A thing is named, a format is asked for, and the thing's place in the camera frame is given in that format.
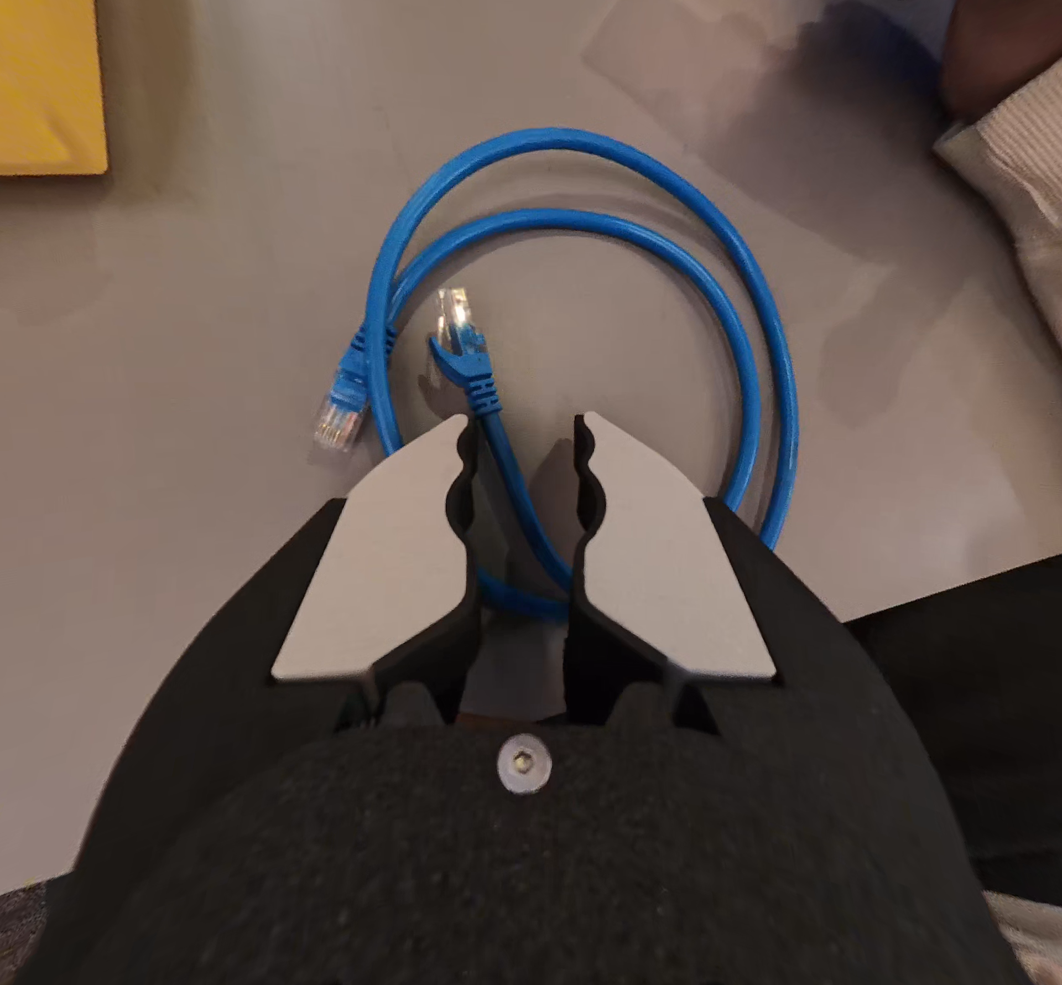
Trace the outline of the yellow plastic bin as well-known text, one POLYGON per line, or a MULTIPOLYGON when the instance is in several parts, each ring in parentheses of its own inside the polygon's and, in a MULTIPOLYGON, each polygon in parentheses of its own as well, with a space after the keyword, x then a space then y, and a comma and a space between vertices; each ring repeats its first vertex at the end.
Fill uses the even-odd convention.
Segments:
POLYGON ((1 0, 2 175, 108 166, 96 0, 1 0))

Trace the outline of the person's right hand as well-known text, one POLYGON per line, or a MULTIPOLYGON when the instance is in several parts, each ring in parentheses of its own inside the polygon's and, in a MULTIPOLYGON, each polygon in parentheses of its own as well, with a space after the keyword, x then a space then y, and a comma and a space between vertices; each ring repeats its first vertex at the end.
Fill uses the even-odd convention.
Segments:
POLYGON ((979 120, 1061 56, 1061 0, 955 0, 939 88, 949 115, 979 120))

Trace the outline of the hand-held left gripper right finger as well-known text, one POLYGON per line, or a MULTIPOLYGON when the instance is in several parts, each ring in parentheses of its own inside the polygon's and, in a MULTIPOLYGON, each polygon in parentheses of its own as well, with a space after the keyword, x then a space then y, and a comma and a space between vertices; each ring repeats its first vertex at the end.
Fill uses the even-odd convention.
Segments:
POLYGON ((654 686, 673 724, 712 724, 702 691, 778 682, 699 489, 600 413, 575 420, 582 536, 566 636, 566 709, 606 724, 627 690, 654 686))

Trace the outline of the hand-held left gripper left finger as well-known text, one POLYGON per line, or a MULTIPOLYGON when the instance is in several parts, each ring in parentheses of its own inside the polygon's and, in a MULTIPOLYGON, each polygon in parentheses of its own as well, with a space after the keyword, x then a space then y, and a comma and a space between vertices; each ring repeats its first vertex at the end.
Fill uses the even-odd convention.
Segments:
POLYGON ((416 683, 455 721, 483 638, 467 539, 477 454, 457 413, 352 488, 273 662, 277 683, 352 683, 374 712, 416 683))

